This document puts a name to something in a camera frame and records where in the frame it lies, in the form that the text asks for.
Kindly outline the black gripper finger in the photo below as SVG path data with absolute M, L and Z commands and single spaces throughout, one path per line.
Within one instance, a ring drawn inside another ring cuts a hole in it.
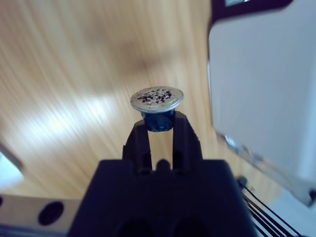
M 152 159 L 148 130 L 144 120 L 136 122 L 123 146 L 122 159 L 132 163 L 134 173 L 151 173 Z
M 188 171 L 202 160 L 200 141 L 188 118 L 175 112 L 173 123 L 172 168 Z

